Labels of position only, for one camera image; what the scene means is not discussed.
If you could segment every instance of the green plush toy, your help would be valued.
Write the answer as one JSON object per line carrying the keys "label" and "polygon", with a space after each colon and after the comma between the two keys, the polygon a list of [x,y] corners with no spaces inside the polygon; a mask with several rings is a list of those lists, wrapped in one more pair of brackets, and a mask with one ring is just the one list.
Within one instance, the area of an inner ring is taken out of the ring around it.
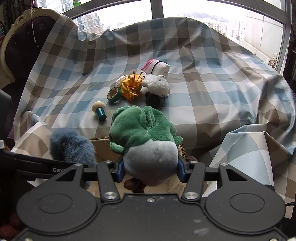
{"label": "green plush toy", "polygon": [[165,183],[177,171],[182,137],[165,115],[145,106],[117,109],[109,132],[110,149],[123,155],[125,171],[147,186]]}

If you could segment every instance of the adhesive tape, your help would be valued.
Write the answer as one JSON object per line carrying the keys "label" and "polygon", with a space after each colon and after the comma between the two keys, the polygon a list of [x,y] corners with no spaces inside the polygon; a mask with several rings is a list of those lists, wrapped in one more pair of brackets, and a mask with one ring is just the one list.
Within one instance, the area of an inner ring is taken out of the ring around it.
{"label": "adhesive tape", "polygon": [[121,94],[122,94],[121,89],[118,87],[114,87],[108,92],[107,99],[110,102],[114,103],[120,99]]}

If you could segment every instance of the blue fluffy ball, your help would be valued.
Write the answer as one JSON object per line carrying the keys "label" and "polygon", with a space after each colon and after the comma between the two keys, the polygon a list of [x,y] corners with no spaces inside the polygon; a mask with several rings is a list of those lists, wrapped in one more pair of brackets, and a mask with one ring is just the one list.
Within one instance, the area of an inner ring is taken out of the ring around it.
{"label": "blue fluffy ball", "polygon": [[54,160],[96,165],[94,146],[84,136],[68,128],[56,129],[50,136],[49,153]]}

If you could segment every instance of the pink and white pouch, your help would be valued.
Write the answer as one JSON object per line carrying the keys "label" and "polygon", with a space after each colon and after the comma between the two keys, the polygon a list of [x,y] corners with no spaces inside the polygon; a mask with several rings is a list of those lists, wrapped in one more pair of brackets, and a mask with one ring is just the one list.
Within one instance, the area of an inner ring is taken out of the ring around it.
{"label": "pink and white pouch", "polygon": [[145,74],[164,75],[167,79],[170,66],[160,60],[150,59],[142,68]]}

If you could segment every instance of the white fluffy plush toy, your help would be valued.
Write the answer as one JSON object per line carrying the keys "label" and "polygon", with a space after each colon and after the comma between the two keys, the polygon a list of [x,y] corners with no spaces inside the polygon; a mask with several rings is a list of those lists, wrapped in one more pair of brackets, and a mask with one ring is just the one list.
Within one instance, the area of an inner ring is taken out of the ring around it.
{"label": "white fluffy plush toy", "polygon": [[170,85],[163,75],[145,75],[142,86],[147,87],[151,94],[167,97],[170,94]]}

